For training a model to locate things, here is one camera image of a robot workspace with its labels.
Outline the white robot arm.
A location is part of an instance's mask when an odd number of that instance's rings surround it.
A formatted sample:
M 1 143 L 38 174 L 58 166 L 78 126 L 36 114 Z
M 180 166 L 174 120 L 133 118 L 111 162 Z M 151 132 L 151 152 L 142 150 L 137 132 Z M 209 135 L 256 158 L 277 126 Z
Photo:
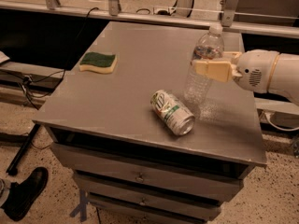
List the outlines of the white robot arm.
M 221 58 L 193 60 L 198 75 L 219 82 L 233 80 L 240 88 L 272 93 L 299 105 L 299 56 L 254 49 L 225 51 Z

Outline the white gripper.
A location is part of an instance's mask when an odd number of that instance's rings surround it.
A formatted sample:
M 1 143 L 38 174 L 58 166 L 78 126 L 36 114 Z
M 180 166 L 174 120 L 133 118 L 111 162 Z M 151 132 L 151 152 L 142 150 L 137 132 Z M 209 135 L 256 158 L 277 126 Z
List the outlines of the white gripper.
M 224 51 L 222 58 L 225 61 L 193 60 L 192 66 L 198 75 L 219 82 L 233 80 L 244 90 L 267 93 L 269 78 L 278 57 L 277 51 L 261 49 L 243 54 L 240 51 Z

